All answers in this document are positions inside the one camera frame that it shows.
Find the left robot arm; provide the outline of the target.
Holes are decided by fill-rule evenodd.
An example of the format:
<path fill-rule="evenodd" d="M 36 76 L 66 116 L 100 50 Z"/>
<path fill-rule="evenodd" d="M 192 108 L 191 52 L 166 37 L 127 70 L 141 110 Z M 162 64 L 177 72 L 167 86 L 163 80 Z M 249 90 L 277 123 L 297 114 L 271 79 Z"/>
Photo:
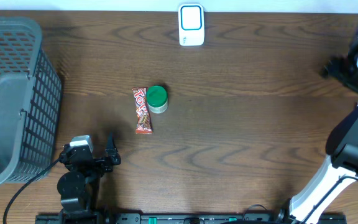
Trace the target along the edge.
<path fill-rule="evenodd" d="M 64 145 L 59 161 L 68 169 L 57 184 L 63 207 L 59 222 L 114 223 L 108 211 L 96 208 L 100 179 L 121 163 L 113 137 L 108 138 L 104 156 L 95 158 L 91 137 L 76 136 Z"/>

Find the green lid jar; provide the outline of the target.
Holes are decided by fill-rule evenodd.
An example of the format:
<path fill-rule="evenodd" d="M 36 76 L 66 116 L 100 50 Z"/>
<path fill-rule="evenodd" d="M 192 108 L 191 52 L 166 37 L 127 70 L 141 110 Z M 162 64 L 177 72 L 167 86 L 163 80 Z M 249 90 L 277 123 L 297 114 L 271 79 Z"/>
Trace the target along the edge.
<path fill-rule="evenodd" d="M 168 108 L 167 91 L 162 86 L 151 86 L 147 90 L 146 100 L 149 110 L 155 114 L 163 113 Z"/>

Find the red Top chocolate bar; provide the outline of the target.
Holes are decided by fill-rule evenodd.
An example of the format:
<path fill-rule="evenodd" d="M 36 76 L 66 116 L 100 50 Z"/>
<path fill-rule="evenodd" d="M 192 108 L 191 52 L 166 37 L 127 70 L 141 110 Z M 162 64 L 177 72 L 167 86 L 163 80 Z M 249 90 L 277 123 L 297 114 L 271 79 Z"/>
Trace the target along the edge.
<path fill-rule="evenodd" d="M 146 87 L 136 87 L 132 89 L 137 113 L 136 134 L 152 134 L 152 125 L 146 101 L 146 91 Z"/>

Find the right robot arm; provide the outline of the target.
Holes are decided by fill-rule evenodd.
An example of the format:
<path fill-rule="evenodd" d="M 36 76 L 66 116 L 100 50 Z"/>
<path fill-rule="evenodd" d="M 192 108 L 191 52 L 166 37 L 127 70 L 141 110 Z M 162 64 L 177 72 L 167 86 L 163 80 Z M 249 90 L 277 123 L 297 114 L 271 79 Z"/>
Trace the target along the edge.
<path fill-rule="evenodd" d="M 358 94 L 358 30 L 345 57 L 333 57 L 321 72 Z M 358 101 L 331 131 L 326 157 L 306 187 L 279 211 L 277 223 L 345 223 L 344 215 L 329 215 L 328 205 L 349 185 L 358 182 Z"/>

